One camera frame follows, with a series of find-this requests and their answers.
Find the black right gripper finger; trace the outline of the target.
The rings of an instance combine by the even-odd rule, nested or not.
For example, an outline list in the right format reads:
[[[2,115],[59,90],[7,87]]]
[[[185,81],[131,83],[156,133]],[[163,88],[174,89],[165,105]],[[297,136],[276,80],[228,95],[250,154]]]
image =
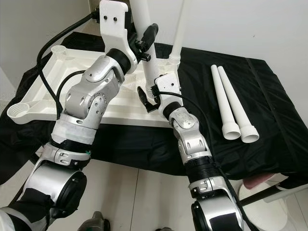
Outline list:
[[[141,86],[137,86],[137,95],[148,113],[155,110],[155,105],[148,101],[148,96]]]

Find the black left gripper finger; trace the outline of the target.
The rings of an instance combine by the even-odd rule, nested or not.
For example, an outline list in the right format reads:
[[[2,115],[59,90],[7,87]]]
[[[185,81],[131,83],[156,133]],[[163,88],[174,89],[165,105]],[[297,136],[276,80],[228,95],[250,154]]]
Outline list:
[[[141,43],[142,44],[154,44],[158,30],[159,30],[159,26],[156,23],[148,26],[142,35]]]

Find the black table cloth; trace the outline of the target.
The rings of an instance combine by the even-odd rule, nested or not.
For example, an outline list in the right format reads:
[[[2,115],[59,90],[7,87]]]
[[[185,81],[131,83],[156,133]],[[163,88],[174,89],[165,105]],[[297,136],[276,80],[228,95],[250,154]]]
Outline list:
[[[101,36],[73,32],[60,45],[69,49],[103,52]],[[308,128],[286,94],[279,78],[264,60],[182,48],[179,81],[182,95],[198,103],[211,128],[213,156],[229,179],[265,173],[291,173],[308,178]],[[252,125],[259,133],[253,143],[222,137],[210,66],[222,66]],[[11,178],[47,143],[53,121],[18,125],[7,109],[0,115],[0,183]],[[163,174],[186,176],[178,141],[169,128],[101,125],[91,158]]]

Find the grey robot foot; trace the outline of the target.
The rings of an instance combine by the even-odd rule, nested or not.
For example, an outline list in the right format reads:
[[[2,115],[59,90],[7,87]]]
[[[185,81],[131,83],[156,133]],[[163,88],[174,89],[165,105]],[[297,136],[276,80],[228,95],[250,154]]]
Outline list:
[[[111,224],[107,218],[102,216],[100,211],[92,214],[91,224],[88,231],[111,231]]]

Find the pink seat cushion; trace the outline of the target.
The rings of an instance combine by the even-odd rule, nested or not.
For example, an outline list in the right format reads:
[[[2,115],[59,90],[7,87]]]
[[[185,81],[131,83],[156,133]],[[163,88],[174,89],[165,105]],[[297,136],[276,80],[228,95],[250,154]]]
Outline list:
[[[268,182],[279,183],[279,181],[275,180],[275,174],[252,176],[242,180],[243,186],[248,190],[252,190],[253,188],[261,185],[262,183]]]

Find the black metal table frame bar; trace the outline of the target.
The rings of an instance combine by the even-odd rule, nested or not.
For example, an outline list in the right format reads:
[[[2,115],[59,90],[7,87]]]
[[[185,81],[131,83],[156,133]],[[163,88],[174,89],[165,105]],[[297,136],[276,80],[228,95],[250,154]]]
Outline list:
[[[264,200],[265,203],[270,203],[305,189],[308,189],[308,182],[303,183],[302,185],[297,183],[295,186],[293,186],[292,183],[280,182],[277,183],[277,185],[268,187],[263,191],[252,194],[249,197],[240,199],[239,203],[242,206],[249,205],[259,200]]]

